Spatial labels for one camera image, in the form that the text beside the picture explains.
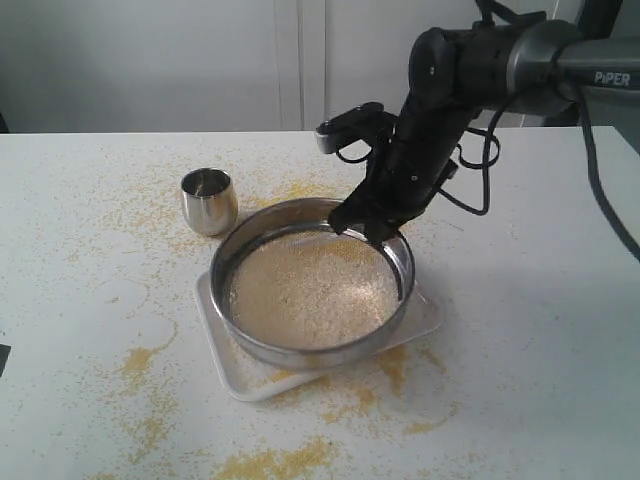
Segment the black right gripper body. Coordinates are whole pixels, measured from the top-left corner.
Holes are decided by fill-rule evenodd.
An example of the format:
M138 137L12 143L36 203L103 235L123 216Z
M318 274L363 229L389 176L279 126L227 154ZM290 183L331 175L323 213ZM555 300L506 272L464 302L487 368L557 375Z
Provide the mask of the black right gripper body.
M366 214L384 222L421 215L455 173L451 155L457 144L455 126L398 125L381 162L364 181L360 200Z

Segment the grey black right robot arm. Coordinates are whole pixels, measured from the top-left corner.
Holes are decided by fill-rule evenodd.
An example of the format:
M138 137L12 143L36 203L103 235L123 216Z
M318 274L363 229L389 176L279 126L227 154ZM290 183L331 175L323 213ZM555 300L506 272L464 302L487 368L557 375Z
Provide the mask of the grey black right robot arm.
M452 153L485 110L553 116L589 94L637 99L639 41L584 40L560 20L432 28L412 48L408 82L398 114L367 102L317 128L325 153L356 141L370 147L364 179L329 214L337 233L360 225L380 243L420 216L454 174Z

